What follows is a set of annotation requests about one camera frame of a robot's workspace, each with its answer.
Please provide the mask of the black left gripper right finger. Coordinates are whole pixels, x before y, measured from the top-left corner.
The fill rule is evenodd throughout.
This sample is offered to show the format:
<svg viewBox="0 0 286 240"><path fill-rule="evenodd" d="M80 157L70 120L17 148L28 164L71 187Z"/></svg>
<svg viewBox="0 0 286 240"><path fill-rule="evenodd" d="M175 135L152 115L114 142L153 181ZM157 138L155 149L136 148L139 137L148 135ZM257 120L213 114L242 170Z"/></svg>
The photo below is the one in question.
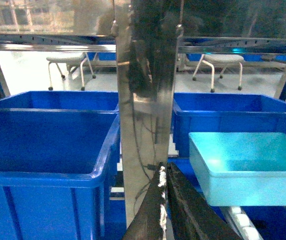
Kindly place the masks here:
<svg viewBox="0 0 286 240"><path fill-rule="evenodd" d="M178 166L167 164L167 197L176 240L240 240L207 204Z"/></svg>

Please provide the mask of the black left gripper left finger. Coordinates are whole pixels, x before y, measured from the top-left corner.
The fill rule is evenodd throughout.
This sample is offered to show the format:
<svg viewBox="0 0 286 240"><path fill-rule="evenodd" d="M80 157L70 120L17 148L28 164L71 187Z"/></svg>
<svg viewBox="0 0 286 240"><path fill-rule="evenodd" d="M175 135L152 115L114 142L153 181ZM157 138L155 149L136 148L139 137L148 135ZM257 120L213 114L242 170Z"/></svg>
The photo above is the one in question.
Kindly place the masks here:
<svg viewBox="0 0 286 240"><path fill-rule="evenodd" d="M167 231L167 173L164 163L159 163L147 193L133 221L123 235L123 240L165 240Z"/></svg>

